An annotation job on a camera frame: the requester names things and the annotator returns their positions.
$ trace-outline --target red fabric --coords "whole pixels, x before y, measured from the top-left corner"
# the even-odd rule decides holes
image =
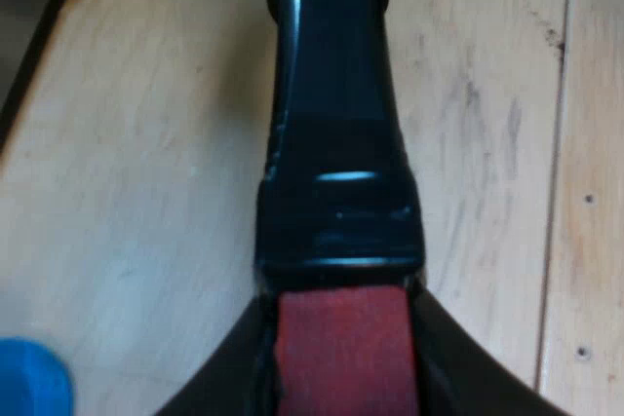
[[[395,286],[285,293],[275,357],[279,416],[417,416],[406,292]]]

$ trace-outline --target wooden floor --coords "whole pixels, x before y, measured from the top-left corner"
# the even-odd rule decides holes
[[[624,413],[624,0],[391,0],[429,287],[571,414]],[[148,414],[254,293],[264,0],[69,0],[0,160],[0,335]]]

